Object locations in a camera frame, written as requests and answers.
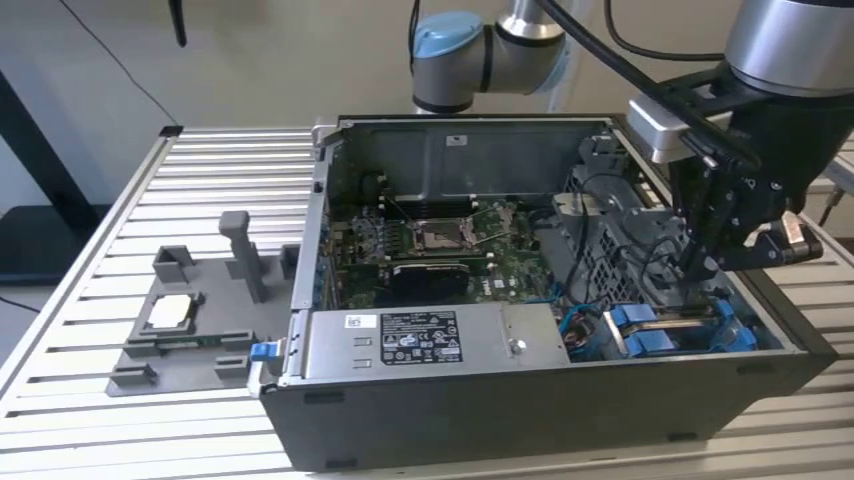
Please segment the cable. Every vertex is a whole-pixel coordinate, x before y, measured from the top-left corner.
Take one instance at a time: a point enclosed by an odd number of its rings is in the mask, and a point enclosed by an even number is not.
[[[13,307],[22,308],[24,310],[29,310],[30,312],[41,313],[41,310],[38,310],[37,308],[30,307],[29,305],[24,305],[22,303],[17,303],[16,301],[9,300],[8,298],[0,297],[0,302],[6,303]]]
[[[397,207],[397,210],[400,211],[400,213],[403,214],[403,217],[405,218],[407,222],[412,223],[412,217],[409,217],[405,213],[405,210],[403,210],[403,207],[397,204],[397,202],[395,202],[391,197],[385,197],[385,200],[388,200],[388,203],[391,203],[395,207]]]
[[[638,274],[638,284],[640,286],[640,290],[643,290],[643,293],[647,295],[647,297],[652,297],[647,287],[646,287],[646,283],[643,282],[643,278],[646,277],[646,270],[650,267],[650,265],[654,263],[654,256],[655,256],[655,250],[658,250],[658,247],[660,247],[666,242],[671,242],[672,246],[675,248],[676,251],[679,251],[679,243],[676,241],[676,239],[671,236],[664,236],[662,238],[659,238],[658,240],[655,240],[655,243],[652,244],[652,246],[650,247],[650,250],[647,251],[646,254],[646,259],[643,260],[643,265],[640,267],[640,273]]]
[[[579,187],[578,187],[578,192],[576,195],[580,195],[583,193],[590,193],[591,195],[595,196],[595,194],[592,192],[587,192],[584,190],[584,187],[587,185],[587,182],[590,182],[590,180],[592,180],[594,178],[602,178],[602,177],[608,177],[608,178],[616,178],[619,180],[622,180],[623,182],[626,182],[626,185],[628,185],[630,188],[635,187],[635,184],[631,183],[631,181],[623,177],[622,175],[616,174],[616,173],[608,173],[608,172],[600,172],[600,173],[594,173],[591,176],[588,176],[584,181],[580,183]],[[616,227],[619,228],[620,232],[623,232],[623,235],[626,235],[626,237],[628,238],[628,240],[631,240],[631,242],[638,246],[638,247],[648,247],[648,245],[646,243],[643,243],[640,241],[640,239],[638,239],[638,237],[628,231],[628,228],[626,228],[626,225],[623,224],[623,221],[616,222]]]
[[[578,187],[578,191],[575,192],[575,194],[579,197],[584,193],[584,185],[587,185],[587,182],[594,178],[600,178],[600,177],[614,177],[628,182],[626,178],[623,178],[620,175],[616,175],[615,173],[606,173],[606,172],[595,173],[590,177],[587,177],[584,181],[580,183]],[[570,302],[572,302],[572,304],[575,305],[582,305],[586,303],[578,300],[572,294],[572,280],[575,279],[575,275],[578,274],[582,260],[584,258],[584,249],[587,248],[587,236],[590,234],[590,212],[587,210],[587,204],[584,203],[584,199],[579,198],[579,201],[582,204],[582,232],[578,239],[578,245],[575,247],[575,262],[572,263],[572,268],[570,268],[570,273],[567,274],[566,281],[563,282],[563,294],[567,300],[570,300]]]
[[[720,128],[695,112],[680,99],[674,97],[663,85],[655,82],[638,67],[635,67],[603,42],[590,30],[572,18],[556,0],[535,0],[546,14],[560,25],[578,44],[592,54],[604,65],[614,70],[650,100],[684,122],[690,135],[702,144],[714,148],[722,158],[732,158],[744,162],[752,168],[759,168],[762,161],[744,142],[730,136]]]
[[[62,5],[62,7],[65,7],[65,10],[68,10],[68,13],[70,14],[72,17],[74,17],[74,20],[77,21],[77,23],[80,24],[80,26],[82,27],[82,29],[86,31],[86,33],[89,34],[89,36],[94,39],[94,41],[98,43],[98,45],[101,46],[101,48],[104,49],[104,51],[107,52],[107,54],[112,57],[112,59],[115,60],[116,64],[119,65],[119,68],[121,68],[121,71],[124,72],[124,74],[128,77],[128,80],[131,80],[131,83],[136,86],[136,88],[139,88],[140,92],[143,92],[143,94],[148,97],[148,99],[153,102],[153,104],[157,106],[157,108],[160,109],[160,111],[163,112],[163,114],[169,118],[169,121],[172,122],[173,125],[179,125],[177,120],[175,120],[175,117],[172,116],[172,114],[169,113],[169,111],[165,109],[165,107],[160,104],[160,102],[157,101],[157,99],[153,97],[153,95],[148,92],[148,90],[145,90],[145,88],[139,84],[139,82],[136,81],[136,79],[133,78],[133,75],[131,75],[129,70],[127,69],[127,67],[124,66],[124,64],[121,63],[121,60],[119,60],[119,57],[116,57],[116,54],[112,53],[112,50],[109,50],[109,47],[107,46],[107,44],[101,41],[101,39],[98,38],[97,35],[94,35],[94,32],[92,31],[92,29],[86,26],[85,22],[82,21],[82,19],[80,18],[80,16],[77,15],[77,13],[73,11],[73,9],[68,6],[68,4],[65,3],[65,0],[57,0],[58,3]]]
[[[584,310],[590,310],[594,309],[595,305],[590,305],[590,304],[580,304],[580,305],[575,305],[572,308],[570,308],[570,311],[566,312],[566,315],[563,317],[563,320],[560,321],[560,336],[566,335],[568,333],[570,330],[570,325],[572,324],[572,317],[579,314],[580,312],[583,312]]]
[[[842,197],[844,196],[844,190],[839,187],[832,187],[832,192],[827,195],[827,200],[824,202],[824,211],[822,212],[822,218],[818,220],[818,226],[823,227],[827,223],[827,219],[830,218],[830,212],[839,205],[842,201]]]
[[[560,298],[560,285],[558,285],[555,283],[552,289],[551,289],[551,297],[548,298],[532,298],[531,300],[525,301],[525,304],[531,304],[531,303],[555,303],[558,301],[558,298]]]
[[[409,73],[415,73],[415,31],[417,30],[417,17],[421,14],[421,0],[412,2],[412,13],[409,14]]]
[[[646,49],[628,43],[628,41],[620,37],[614,25],[614,12],[612,1],[604,0],[604,26],[608,29],[608,35],[614,39],[616,45],[624,50],[630,51],[635,55],[642,57],[654,58],[655,60],[667,60],[671,62],[720,62],[724,60],[722,53],[667,53],[655,50]]]

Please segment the black cable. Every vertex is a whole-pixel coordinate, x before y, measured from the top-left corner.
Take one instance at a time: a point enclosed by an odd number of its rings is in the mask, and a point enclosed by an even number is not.
[[[602,177],[616,178],[616,179],[622,180],[623,182],[626,182],[626,184],[628,185],[630,188],[635,187],[635,184],[631,183],[631,181],[626,177],[623,177],[622,175],[619,175],[616,173],[600,172],[600,173],[594,173],[590,177],[587,177],[584,179],[584,181],[580,183],[580,185],[578,187],[576,194],[580,195],[583,193],[590,193],[591,195],[595,196],[595,194],[592,192],[587,192],[584,190],[584,187],[587,185],[587,182],[590,182],[590,180],[592,180],[594,178],[602,178]],[[626,228],[626,225],[623,224],[623,221],[616,222],[616,227],[619,228],[620,232],[623,232],[623,235],[626,235],[628,240],[631,240],[631,242],[638,247],[648,247],[648,244],[643,243],[640,241],[640,239],[628,231],[628,228]]]
[[[824,211],[822,212],[822,218],[818,219],[818,226],[823,227],[830,219],[830,213],[832,209],[839,205],[842,201],[842,197],[844,196],[844,190],[839,187],[832,188],[832,192],[827,196],[827,201],[824,202]]]
[[[602,300],[604,300],[607,298],[607,293],[600,293],[599,296],[596,298],[594,298],[592,300],[590,299],[590,285],[592,285],[592,276],[596,272],[596,268],[599,267],[599,264],[603,262],[603,260],[608,260],[610,258],[615,257],[618,260],[619,258],[622,258],[622,260],[624,260],[626,262],[635,262],[636,264],[642,265],[642,262],[639,260],[627,258],[627,257],[618,257],[619,251],[620,250],[626,250],[628,251],[628,248],[636,246],[636,245],[620,245],[619,247],[616,247],[616,249],[614,250],[614,252],[611,253],[604,253],[602,255],[599,255],[595,260],[592,261],[592,268],[590,269],[588,275],[590,277],[587,278],[587,286],[584,288],[584,303],[590,304],[590,303],[598,303]],[[650,265],[660,262],[662,260],[664,260],[667,257],[670,257],[670,253],[664,253],[662,255],[659,255],[658,257],[655,257],[652,259],[651,262],[648,262]]]
[[[660,254],[659,256],[656,256],[656,257],[655,257],[650,262],[644,262],[644,265],[643,265],[642,271],[643,271],[643,269],[646,269],[650,265],[654,265],[655,263],[660,262],[662,260],[666,260],[666,259],[667,259],[667,258],[670,258],[670,257],[671,257],[671,254],[670,254],[670,253],[662,253],[662,254]],[[664,265],[664,267],[666,267],[666,268],[668,268],[668,269],[674,272],[674,275],[675,275],[676,270],[675,270],[675,268],[674,268],[672,264],[670,264],[670,263],[664,262],[664,263],[663,263],[663,265]],[[648,301],[648,299],[651,299],[651,298],[652,298],[652,293],[650,292],[650,289],[647,288],[646,283],[643,283],[643,276],[644,276],[644,275],[646,275],[646,271],[643,271],[643,273],[639,275],[639,277],[638,277],[638,278],[639,278],[638,282],[639,282],[640,291],[646,294],[646,296],[647,296],[647,301]],[[667,286],[668,286],[668,287],[672,287],[674,285],[676,285],[676,283],[667,283]]]
[[[415,31],[417,30],[417,17],[421,14],[421,0],[412,2],[412,13],[409,14],[409,73],[415,73]]]
[[[590,177],[587,177],[584,181],[580,183],[580,185],[578,186],[578,191],[575,192],[576,195],[580,196],[584,193],[584,186],[587,185],[587,182],[594,178],[600,178],[600,177],[614,177],[628,182],[628,180],[624,177],[622,177],[615,173],[606,173],[606,172],[595,173]],[[575,275],[578,274],[582,260],[584,258],[584,249],[587,248],[587,236],[590,234],[590,212],[587,210],[587,204],[584,203],[583,198],[579,198],[579,202],[582,204],[582,232],[580,232],[578,244],[575,247],[575,263],[572,264],[572,268],[570,268],[570,273],[567,274],[566,281],[563,282],[563,295],[566,296],[567,300],[570,300],[570,302],[572,302],[572,304],[575,305],[587,303],[578,300],[575,298],[575,295],[572,294],[572,281],[575,280]]]
[[[16,301],[9,300],[8,298],[0,297],[0,302],[6,303],[13,307],[22,308],[24,310],[29,310],[30,312],[41,313],[41,310],[38,310],[37,308],[30,307],[29,305],[24,305],[22,303],[17,303]]]
[[[640,273],[638,274],[638,283],[640,286],[640,290],[643,290],[643,293],[647,295],[647,297],[652,297],[652,295],[646,287],[646,283],[643,282],[643,278],[646,277],[646,270],[650,267],[650,265],[654,263],[652,260],[655,258],[655,250],[658,250],[658,247],[660,247],[666,242],[671,242],[675,250],[679,251],[678,240],[671,236],[660,237],[658,240],[655,240],[655,243],[652,243],[652,246],[650,247],[650,250],[647,251],[647,254],[646,254],[646,259],[643,260],[643,265],[640,266]]]
[[[604,0],[604,26],[608,29],[608,35],[614,39],[616,45],[624,50],[642,57],[654,58],[655,60],[667,60],[671,62],[720,62],[724,57],[722,53],[667,53],[639,47],[620,37],[614,25],[614,11],[611,0]]]
[[[594,57],[640,90],[640,93],[650,97],[655,103],[684,122],[690,129],[690,135],[695,136],[704,146],[714,148],[722,158],[734,158],[752,166],[752,168],[759,168],[762,165],[760,159],[747,148],[744,142],[730,136],[712,125],[680,99],[667,92],[666,87],[658,84],[655,80],[590,33],[584,26],[566,12],[556,0],[536,0],[536,4]]]
[[[112,57],[112,59],[115,60],[116,64],[119,65],[119,68],[121,68],[121,71],[124,72],[124,74],[128,77],[128,80],[131,80],[131,83],[136,86],[136,88],[139,88],[140,92],[143,92],[143,94],[148,97],[148,99],[153,102],[153,104],[157,106],[157,108],[160,109],[160,111],[163,112],[163,114],[169,118],[169,121],[172,122],[173,125],[177,125],[177,120],[175,120],[175,117],[172,116],[172,114],[169,113],[169,111],[165,109],[165,107],[160,104],[160,102],[157,101],[157,99],[153,97],[153,95],[148,92],[148,90],[145,90],[145,88],[139,84],[139,82],[136,81],[136,79],[133,78],[133,75],[131,75],[131,72],[128,71],[127,67],[124,66],[124,64],[121,63],[121,60],[119,60],[119,57],[116,57],[116,54],[112,53],[112,50],[109,50],[109,47],[107,47],[107,44],[101,41],[101,39],[98,38],[97,35],[94,35],[94,32],[92,31],[92,29],[86,26],[85,22],[82,21],[82,19],[80,18],[80,16],[77,15],[77,13],[73,11],[73,9],[68,6],[68,4],[65,3],[65,0],[58,0],[58,3],[62,5],[62,7],[65,7],[65,10],[68,10],[68,13],[70,14],[72,17],[74,17],[74,20],[77,21],[77,23],[80,24],[80,26],[82,27],[82,29],[86,31],[86,33],[89,34],[89,36],[94,39],[94,41],[98,43],[98,45],[101,46],[101,48],[104,49],[104,51],[107,52],[107,54]]]

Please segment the barcode sticker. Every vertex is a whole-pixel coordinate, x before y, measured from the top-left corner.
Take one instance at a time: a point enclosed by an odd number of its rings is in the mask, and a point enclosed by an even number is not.
[[[376,328],[376,315],[345,315],[344,328]]]

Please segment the power supply label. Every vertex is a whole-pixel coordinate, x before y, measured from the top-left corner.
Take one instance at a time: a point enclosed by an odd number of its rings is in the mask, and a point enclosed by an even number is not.
[[[385,365],[463,361],[456,312],[384,313],[380,339]]]

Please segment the aluminum table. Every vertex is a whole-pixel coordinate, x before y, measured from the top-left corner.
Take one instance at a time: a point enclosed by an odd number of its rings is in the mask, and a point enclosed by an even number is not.
[[[339,478],[292,471],[245,389],[104,394],[157,247],[185,244],[200,258],[229,255],[216,223],[233,209],[252,214],[261,251],[297,243],[312,154],[308,129],[185,130],[160,139],[0,370],[0,480]],[[711,441],[347,478],[854,478],[854,258],[819,235],[823,258],[768,274],[842,359],[798,394],[752,405]]]

